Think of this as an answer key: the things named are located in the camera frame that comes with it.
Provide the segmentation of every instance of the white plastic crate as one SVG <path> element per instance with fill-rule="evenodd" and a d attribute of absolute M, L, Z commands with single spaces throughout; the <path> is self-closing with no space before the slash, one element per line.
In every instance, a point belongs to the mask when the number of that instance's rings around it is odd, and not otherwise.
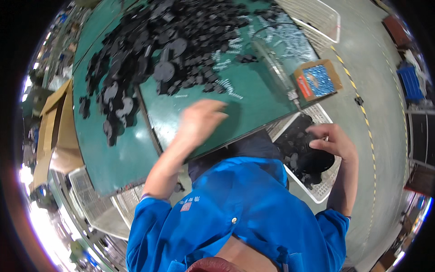
<path fill-rule="evenodd" d="M 94 190 L 85 168 L 68 174 L 72 192 L 89 224 L 101 232 L 128 240 L 130 229 L 125 224 L 110 197 L 100 197 Z"/>
<path fill-rule="evenodd" d="M 301 27 L 318 54 L 340 41 L 340 15 L 327 4 L 319 0 L 275 1 Z"/>
<path fill-rule="evenodd" d="M 307 115 L 310 115 L 313 118 L 315 123 L 332 123 L 332 120 L 323 110 L 323 108 L 319 104 L 314 104 L 311 107 L 308 107 L 303 110 L 303 112 Z M 294 115 L 271 125 L 267 131 L 272 139 L 272 142 L 275 142 L 278 137 L 293 123 L 294 120 L 301 113 L 295 113 Z M 335 162 L 325 172 L 321 174 L 322 182 L 316 185 L 313 185 L 313 189 L 309 190 L 305 187 L 305 185 L 284 165 L 286 172 L 289 176 L 296 181 L 299 186 L 310 196 L 310 198 L 316 202 L 317 204 L 322 203 L 331 193 L 332 186 L 335 183 L 335 179 L 337 177 L 338 168 L 340 167 L 341 158 L 335 156 Z"/>
<path fill-rule="evenodd" d="M 115 207 L 117 207 L 128 228 L 131 228 L 131 223 L 134 219 L 134 210 L 139 203 L 143 188 L 144 184 L 141 184 L 116 196 L 112 196 L 112 202 Z"/>

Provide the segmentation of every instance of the concrete floor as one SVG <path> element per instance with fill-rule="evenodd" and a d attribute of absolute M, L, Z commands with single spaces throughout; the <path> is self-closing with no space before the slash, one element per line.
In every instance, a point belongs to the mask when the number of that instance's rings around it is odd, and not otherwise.
<path fill-rule="evenodd" d="M 364 100 L 375 151 L 376 186 L 368 127 L 354 102 L 350 80 L 334 52 L 328 49 L 321 57 L 333 61 L 344 89 L 321 105 L 356 144 L 360 160 L 358 196 L 346 238 L 348 257 L 357 264 L 395 229 L 398 214 L 407 205 L 402 193 L 408 171 L 400 104 L 401 99 L 404 104 L 404 99 L 401 86 L 398 92 L 395 83 L 399 82 L 395 70 L 401 59 L 381 23 L 387 13 L 370 0 L 322 1 L 341 15 L 340 43 L 334 47 Z M 310 207 L 318 211 L 324 205 L 316 207 L 312 203 Z"/>

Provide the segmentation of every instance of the blue work jacket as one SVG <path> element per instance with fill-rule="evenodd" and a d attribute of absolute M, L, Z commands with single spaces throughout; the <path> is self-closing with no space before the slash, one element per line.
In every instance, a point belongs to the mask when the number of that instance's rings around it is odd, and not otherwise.
<path fill-rule="evenodd" d="M 283 272 L 339 271 L 350 219 L 334 210 L 314 215 L 286 179 L 279 160 L 235 157 L 207 170 L 173 208 L 145 197 L 131 226 L 128 270 L 185 272 L 235 235 Z"/>

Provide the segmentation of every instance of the forearm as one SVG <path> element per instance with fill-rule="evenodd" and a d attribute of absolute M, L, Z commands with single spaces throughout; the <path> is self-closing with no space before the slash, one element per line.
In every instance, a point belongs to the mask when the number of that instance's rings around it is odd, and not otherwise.
<path fill-rule="evenodd" d="M 337 178 L 329 195 L 327 208 L 350 216 L 358 189 L 358 157 L 342 160 Z"/>
<path fill-rule="evenodd" d="M 174 191 L 184 160 L 194 149 L 190 143 L 176 136 L 151 169 L 142 194 L 168 199 Z"/>

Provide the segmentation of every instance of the blue plastic bin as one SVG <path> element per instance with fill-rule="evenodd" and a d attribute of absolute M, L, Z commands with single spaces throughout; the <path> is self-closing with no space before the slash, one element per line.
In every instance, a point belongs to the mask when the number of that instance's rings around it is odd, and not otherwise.
<path fill-rule="evenodd" d="M 420 90 L 420 84 L 413 65 L 402 63 L 399 70 L 396 72 L 402 78 L 402 82 L 405 85 L 405 99 L 419 101 L 420 99 L 425 98 Z"/>

